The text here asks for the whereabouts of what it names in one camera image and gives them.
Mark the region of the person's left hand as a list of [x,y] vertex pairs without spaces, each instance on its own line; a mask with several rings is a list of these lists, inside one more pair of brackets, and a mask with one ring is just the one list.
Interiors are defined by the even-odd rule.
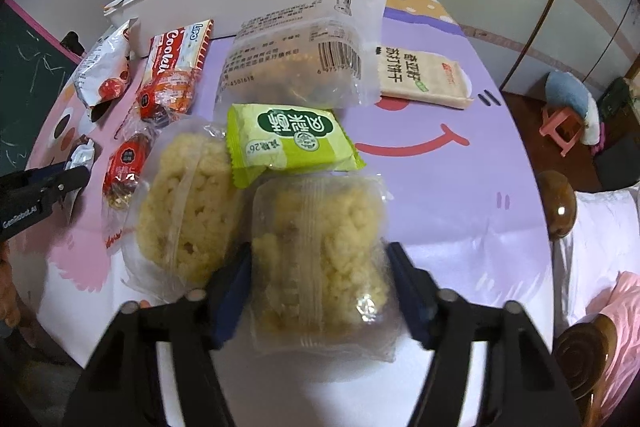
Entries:
[[9,246],[1,244],[0,260],[0,320],[10,329],[20,324],[21,306],[18,303],[17,291],[13,282],[12,267],[9,262]]

